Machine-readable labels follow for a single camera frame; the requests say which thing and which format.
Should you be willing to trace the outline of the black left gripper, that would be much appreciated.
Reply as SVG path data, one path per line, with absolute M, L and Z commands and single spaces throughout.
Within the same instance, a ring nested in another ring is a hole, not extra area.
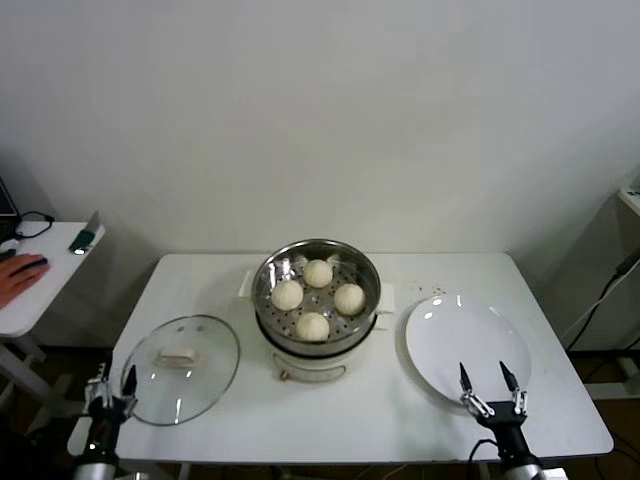
M 91 418 L 84 453 L 114 453 L 121 425 L 130 416 L 138 399 L 137 369 L 132 365 L 121 388 L 120 398 L 111 397 L 110 367 L 99 364 L 98 373 L 85 387 L 83 413 Z

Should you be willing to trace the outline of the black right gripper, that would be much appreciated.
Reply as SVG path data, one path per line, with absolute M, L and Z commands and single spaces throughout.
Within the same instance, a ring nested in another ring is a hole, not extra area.
M 465 409 L 495 438 L 500 456 L 530 456 L 531 451 L 522 432 L 527 415 L 527 392 L 520 388 L 515 374 L 502 361 L 500 369 L 511 393 L 511 401 L 485 402 L 473 390 L 469 375 L 459 363 L 460 401 Z

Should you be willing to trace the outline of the bare person hand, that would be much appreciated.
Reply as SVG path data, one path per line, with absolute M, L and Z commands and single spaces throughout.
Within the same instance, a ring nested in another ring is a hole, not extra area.
M 6 307 L 35 285 L 50 269 L 42 255 L 21 254 L 1 262 L 0 306 Z

